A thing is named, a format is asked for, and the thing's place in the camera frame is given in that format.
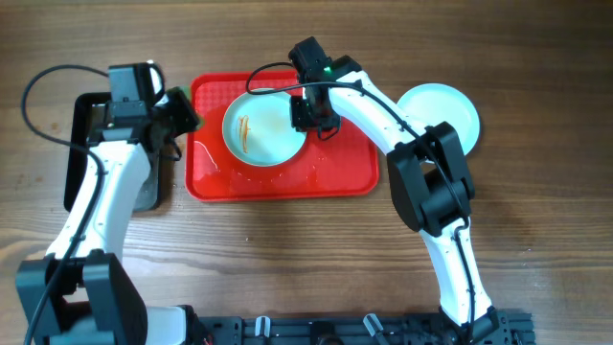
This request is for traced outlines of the green and yellow sponge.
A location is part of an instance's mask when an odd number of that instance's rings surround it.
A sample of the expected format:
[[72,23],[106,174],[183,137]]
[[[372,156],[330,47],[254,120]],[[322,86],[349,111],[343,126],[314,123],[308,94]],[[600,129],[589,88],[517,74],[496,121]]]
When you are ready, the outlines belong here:
[[190,91],[183,87],[175,87],[175,126],[180,133],[190,133],[199,130],[205,121],[193,106]]

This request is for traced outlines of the light blue plate top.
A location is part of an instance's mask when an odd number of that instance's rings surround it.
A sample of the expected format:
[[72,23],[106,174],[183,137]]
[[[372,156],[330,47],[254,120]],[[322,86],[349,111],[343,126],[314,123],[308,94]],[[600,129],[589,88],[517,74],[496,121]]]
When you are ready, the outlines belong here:
[[273,167],[290,160],[307,139],[291,124],[286,92],[240,95],[227,108],[221,129],[227,149],[254,167]]

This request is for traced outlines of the light blue plate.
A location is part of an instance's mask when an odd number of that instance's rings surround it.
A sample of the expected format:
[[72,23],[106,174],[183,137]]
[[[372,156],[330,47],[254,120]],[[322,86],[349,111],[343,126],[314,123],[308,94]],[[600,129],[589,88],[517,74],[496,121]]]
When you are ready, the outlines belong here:
[[478,111],[464,93],[452,86],[442,83],[415,86],[398,100],[397,105],[429,125],[448,122],[458,134],[464,155],[468,155],[479,140]]
[[273,167],[290,160],[307,139],[291,124],[286,92],[240,95],[227,108],[221,129],[227,149],[254,167]]

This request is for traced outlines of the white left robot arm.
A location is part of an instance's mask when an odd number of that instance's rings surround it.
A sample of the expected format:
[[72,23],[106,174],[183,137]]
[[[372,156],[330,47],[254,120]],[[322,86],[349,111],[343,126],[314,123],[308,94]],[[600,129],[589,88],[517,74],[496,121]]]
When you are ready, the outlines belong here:
[[190,306],[147,307],[122,266],[125,233],[151,171],[143,142],[89,150],[69,218],[41,260],[23,262],[16,287],[31,344],[203,344]]

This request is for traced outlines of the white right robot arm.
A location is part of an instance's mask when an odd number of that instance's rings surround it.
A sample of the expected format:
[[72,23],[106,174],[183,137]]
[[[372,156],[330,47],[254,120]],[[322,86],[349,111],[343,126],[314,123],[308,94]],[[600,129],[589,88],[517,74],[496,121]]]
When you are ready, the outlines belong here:
[[306,88],[301,110],[349,120],[385,154],[394,207],[427,247],[442,311],[455,325],[475,328],[492,302],[472,250],[475,188],[456,130],[447,122],[430,126],[411,119],[350,57],[289,59]]

